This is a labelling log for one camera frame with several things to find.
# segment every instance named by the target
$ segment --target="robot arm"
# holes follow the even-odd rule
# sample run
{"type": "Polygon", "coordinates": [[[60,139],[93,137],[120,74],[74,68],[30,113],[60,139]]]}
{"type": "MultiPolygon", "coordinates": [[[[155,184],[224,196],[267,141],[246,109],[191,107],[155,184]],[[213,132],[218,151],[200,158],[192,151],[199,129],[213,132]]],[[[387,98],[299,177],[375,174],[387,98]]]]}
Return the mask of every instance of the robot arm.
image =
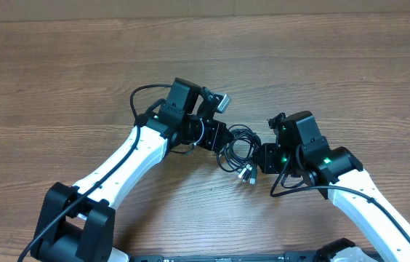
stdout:
{"type": "MultiPolygon", "coordinates": [[[[318,189],[325,199],[329,199],[356,224],[385,261],[410,261],[410,224],[383,197],[361,162],[350,151],[343,147],[329,148],[327,139],[321,135],[309,111],[288,117],[281,113],[269,119],[268,123],[276,134],[276,142],[263,144],[257,155],[257,163],[263,172],[302,176],[305,184],[318,189]],[[386,212],[374,205],[371,199],[329,186],[352,189],[374,198],[386,212]]],[[[272,197],[310,189],[296,188],[273,194],[274,188],[270,193],[272,197]]]]}
{"type": "MultiPolygon", "coordinates": [[[[105,163],[98,167],[92,174],[74,183],[78,187],[78,193],[83,194],[94,183],[99,181],[109,172],[127,151],[132,147],[137,128],[133,128],[131,135],[116,152],[108,158],[105,163]]],[[[140,139],[137,150],[95,191],[88,197],[96,202],[102,199],[108,201],[108,206],[117,210],[123,199],[131,191],[141,177],[155,164],[158,164],[165,156],[168,140],[161,137],[160,133],[149,127],[140,128],[140,139]]]]}
{"type": "Polygon", "coordinates": [[[136,117],[131,135],[105,163],[72,187],[61,183],[51,187],[34,235],[42,234],[42,237],[35,238],[33,242],[38,242],[29,245],[31,255],[44,262],[127,262],[127,254],[113,248],[117,208],[136,182],[175,146],[192,143],[219,151],[232,140],[226,125],[213,119],[214,113],[224,113],[229,103],[226,94],[175,79],[168,98],[158,100],[136,117]],[[199,95],[204,101],[197,115],[192,115],[199,95]],[[153,112],[158,106],[158,113],[153,112]],[[132,150],[135,141],[136,149],[132,150]],[[64,213],[69,205],[74,208],[64,213]],[[67,222],[63,214],[86,220],[84,229],[67,222]]]}
{"type": "MultiPolygon", "coordinates": [[[[410,224],[379,192],[366,170],[354,169],[338,179],[330,184],[375,198],[410,236],[410,224]]],[[[355,194],[335,189],[328,189],[328,199],[354,222],[385,261],[410,261],[410,243],[378,207],[355,194]]]]}

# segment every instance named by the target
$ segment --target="wood grain surface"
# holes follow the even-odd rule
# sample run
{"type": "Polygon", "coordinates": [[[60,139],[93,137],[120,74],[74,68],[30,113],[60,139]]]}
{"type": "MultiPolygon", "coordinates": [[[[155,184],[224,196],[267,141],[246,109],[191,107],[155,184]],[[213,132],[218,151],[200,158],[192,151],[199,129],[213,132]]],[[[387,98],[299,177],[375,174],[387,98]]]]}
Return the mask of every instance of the wood grain surface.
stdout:
{"type": "Polygon", "coordinates": [[[0,0],[0,22],[410,12],[410,0],[0,0]]]}
{"type": "MultiPolygon", "coordinates": [[[[48,188],[71,185],[129,134],[129,94],[182,77],[233,99],[217,119],[247,124],[310,110],[410,222],[410,13],[0,23],[0,261],[31,240],[48,188]]],[[[147,90],[139,111],[166,95],[147,90]]],[[[116,215],[131,254],[317,249],[347,237],[372,249],[318,192],[269,197],[197,149],[170,154],[116,215]]]]}

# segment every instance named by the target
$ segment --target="wall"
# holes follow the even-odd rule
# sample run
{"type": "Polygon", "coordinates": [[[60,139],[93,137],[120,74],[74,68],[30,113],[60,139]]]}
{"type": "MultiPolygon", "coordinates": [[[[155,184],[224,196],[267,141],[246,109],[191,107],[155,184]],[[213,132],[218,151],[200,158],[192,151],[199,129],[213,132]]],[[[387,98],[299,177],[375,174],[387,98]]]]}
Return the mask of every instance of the wall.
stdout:
{"type": "Polygon", "coordinates": [[[410,12],[410,0],[0,0],[0,22],[341,12],[410,12]]]}

